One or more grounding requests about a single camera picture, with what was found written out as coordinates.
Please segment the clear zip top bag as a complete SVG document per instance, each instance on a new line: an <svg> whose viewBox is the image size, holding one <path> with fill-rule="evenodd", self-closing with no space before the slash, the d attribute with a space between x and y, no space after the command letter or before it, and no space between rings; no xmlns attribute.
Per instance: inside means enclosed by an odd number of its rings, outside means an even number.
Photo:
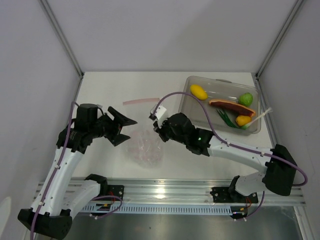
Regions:
<svg viewBox="0 0 320 240"><path fill-rule="evenodd" d="M126 126L123 130L130 139L125 141L125 156L145 169L157 168L163 159L163 142L154 132L150 111L157 105L159 98L142 98L122 103L125 115L137 124Z"/></svg>

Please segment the green onion toy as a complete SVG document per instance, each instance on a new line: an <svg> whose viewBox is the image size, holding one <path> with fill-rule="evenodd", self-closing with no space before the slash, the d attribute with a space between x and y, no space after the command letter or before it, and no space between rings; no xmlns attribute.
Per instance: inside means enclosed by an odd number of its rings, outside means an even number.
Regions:
<svg viewBox="0 0 320 240"><path fill-rule="evenodd" d="M228 114L226 113L225 110L217 110L218 115L220 116L220 118L226 123L227 126L231 127L231 128L235 128L235 129L242 129L242 130L246 130L247 128L249 128L253 123L257 122L259 119L263 118L265 115L269 114L273 112L273 109L271 107L269 107L267 110L265 110L263 113L261 113L259 116L257 116L255 119L251 118L251 122L239 127L237 125L236 122L233 122Z"/></svg>

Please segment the red meat slice toy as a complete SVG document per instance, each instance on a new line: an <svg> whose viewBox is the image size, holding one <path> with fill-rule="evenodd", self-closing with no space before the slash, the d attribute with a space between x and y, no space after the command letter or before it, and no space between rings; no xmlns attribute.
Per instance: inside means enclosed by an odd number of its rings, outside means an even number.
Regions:
<svg viewBox="0 0 320 240"><path fill-rule="evenodd" d="M228 101L224 99L212 99L208 103L212 107L233 111L238 115L249 117L254 117L256 115L255 110L233 101Z"/></svg>

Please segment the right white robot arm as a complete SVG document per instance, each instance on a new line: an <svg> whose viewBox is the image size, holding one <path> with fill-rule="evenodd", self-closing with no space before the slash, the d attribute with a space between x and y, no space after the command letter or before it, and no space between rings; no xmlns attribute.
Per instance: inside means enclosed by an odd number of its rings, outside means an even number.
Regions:
<svg viewBox="0 0 320 240"><path fill-rule="evenodd" d="M212 131L195 127L183 113L164 120L152 114L149 118L163 142L172 140L185 145L195 155L228 159L256 170L246 176L235 176L223 201L242 203L246 197L266 190L284 197L291 194L296 163L284 146L278 144L268 149L220 140Z"/></svg>

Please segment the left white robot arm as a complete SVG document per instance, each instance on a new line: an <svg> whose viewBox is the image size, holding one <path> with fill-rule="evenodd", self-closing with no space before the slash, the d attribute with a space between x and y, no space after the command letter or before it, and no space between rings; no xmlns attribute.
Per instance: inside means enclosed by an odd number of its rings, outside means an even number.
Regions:
<svg viewBox="0 0 320 240"><path fill-rule="evenodd" d="M30 208L21 209L17 217L30 231L30 239L40 234L62 240L69 233L75 216L90 201L122 201L110 193L106 177L93 173L71 196L65 198L65 193L93 140L105 138L116 147L130 139L121 133L123 127L135 124L135 120L111 106L103 112L97 104L72 102L67 126L58 135L54 160L43 186Z"/></svg>

